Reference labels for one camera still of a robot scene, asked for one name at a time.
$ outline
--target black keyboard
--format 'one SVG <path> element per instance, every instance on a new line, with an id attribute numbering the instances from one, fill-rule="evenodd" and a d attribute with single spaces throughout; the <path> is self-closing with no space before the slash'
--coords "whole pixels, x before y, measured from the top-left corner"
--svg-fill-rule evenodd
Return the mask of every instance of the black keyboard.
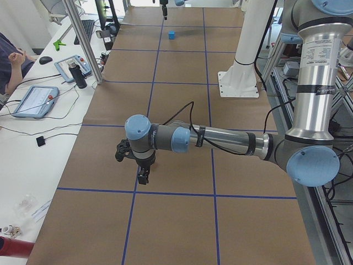
<path id="1" fill-rule="evenodd" d="M 84 31 L 86 32 L 88 41 L 90 41 L 90 38 L 92 37 L 93 28 L 94 28 L 94 20 L 86 19 L 86 20 L 81 20 L 81 21 L 82 21 Z M 77 36 L 76 36 L 75 41 L 73 43 L 75 45 L 79 44 L 79 40 L 78 40 Z"/>

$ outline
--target white table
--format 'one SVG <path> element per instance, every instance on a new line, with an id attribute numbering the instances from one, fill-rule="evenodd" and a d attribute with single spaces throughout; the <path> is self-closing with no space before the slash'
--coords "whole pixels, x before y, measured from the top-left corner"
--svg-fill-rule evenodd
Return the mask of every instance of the white table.
<path id="1" fill-rule="evenodd" d="M 92 15 L 84 15 L 81 19 L 96 20 L 97 17 Z M 66 46 L 60 46 L 60 51 L 56 51 L 54 45 L 52 44 L 60 38 L 70 24 L 71 22 L 69 18 L 63 20 L 63 25 L 60 30 L 54 35 L 48 46 L 41 54 L 41 56 L 52 57 L 53 61 L 45 65 L 40 65 L 39 61 L 36 61 L 34 66 L 26 75 L 24 81 L 58 74 L 57 69 L 54 66 L 54 62 L 56 61 L 65 59 L 75 54 L 85 57 L 81 46 L 73 44 L 76 36 L 73 29 L 71 29 L 62 39 L 62 42 L 65 43 Z M 100 57 L 101 52 L 105 52 L 102 39 L 98 39 L 95 35 L 95 31 L 98 29 L 98 27 L 95 27 L 90 41 L 96 58 Z M 59 88 L 60 94 L 70 90 L 74 86 L 74 83 L 62 84 L 63 81 L 64 80 L 61 76 L 38 81 L 30 81 L 17 88 L 9 101 L 22 99 L 29 86 L 33 84 L 56 86 Z M 33 134 L 52 129 L 57 126 L 79 124 L 82 122 L 82 119 L 86 114 L 89 103 L 94 94 L 93 87 L 95 86 L 96 82 L 94 76 L 90 76 L 87 78 L 86 88 L 77 88 L 77 92 L 72 89 L 57 99 L 53 109 L 47 116 L 65 116 L 79 94 L 79 98 L 73 109 L 64 119 L 46 118 L 35 120 L 30 118 L 15 118 L 11 115 L 6 115 L 0 116 L 0 126 Z M 8 106 L 12 112 L 15 110 L 16 105 L 17 104 L 15 102 L 8 103 Z M 3 107 L 0 111 L 0 115 L 7 113 L 8 109 L 6 107 Z M 0 227 L 7 225 L 19 226 L 22 229 L 23 234 L 18 236 L 17 239 L 35 242 L 44 218 L 38 222 L 35 222 L 30 217 L 30 214 L 45 204 L 48 200 L 52 199 L 73 144 L 76 140 L 76 136 L 74 135 L 60 135 L 48 139 L 46 141 L 46 145 L 38 147 L 36 138 L 41 135 L 46 138 L 60 133 L 77 134 L 80 127 L 80 125 L 69 126 L 35 136 L 26 136 L 18 132 L 15 133 L 3 128 L 0 129 Z M 22 201 L 26 194 L 31 194 L 34 196 L 38 203 L 31 211 L 29 211 L 29 215 L 27 217 L 20 218 L 16 216 L 13 208 L 16 203 Z M 22 265 L 25 263 L 26 259 L 0 257 L 0 264 Z"/>

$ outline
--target green clip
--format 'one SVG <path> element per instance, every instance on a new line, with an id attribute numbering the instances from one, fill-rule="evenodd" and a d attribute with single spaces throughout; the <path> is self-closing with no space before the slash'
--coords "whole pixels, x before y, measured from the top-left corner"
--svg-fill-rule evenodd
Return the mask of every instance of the green clip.
<path id="1" fill-rule="evenodd" d="M 54 46 L 55 46 L 55 50 L 56 50 L 56 51 L 60 50 L 60 47 L 59 47 L 60 45 L 61 45 L 61 46 L 66 46 L 65 43 L 62 43 L 62 42 L 61 42 L 61 40 L 57 40 L 57 41 L 55 41 L 53 44 L 54 44 Z"/>

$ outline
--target red mug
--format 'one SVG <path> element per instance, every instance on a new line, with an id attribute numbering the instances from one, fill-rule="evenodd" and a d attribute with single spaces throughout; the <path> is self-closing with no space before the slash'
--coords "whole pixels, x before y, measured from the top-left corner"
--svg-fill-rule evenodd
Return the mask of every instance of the red mug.
<path id="1" fill-rule="evenodd" d="M 0 236 L 0 256 L 28 258 L 34 243 Z"/>

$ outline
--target black mouse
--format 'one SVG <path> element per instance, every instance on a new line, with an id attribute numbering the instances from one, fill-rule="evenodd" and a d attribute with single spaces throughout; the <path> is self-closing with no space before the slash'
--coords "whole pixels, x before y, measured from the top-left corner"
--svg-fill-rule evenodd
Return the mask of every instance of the black mouse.
<path id="1" fill-rule="evenodd" d="M 48 62 L 51 62 L 52 60 L 53 60 L 52 57 L 43 56 L 43 57 L 40 57 L 40 58 L 39 58 L 39 63 L 40 63 L 41 65 L 44 65 L 44 64 L 46 64 L 46 63 L 48 63 Z"/>

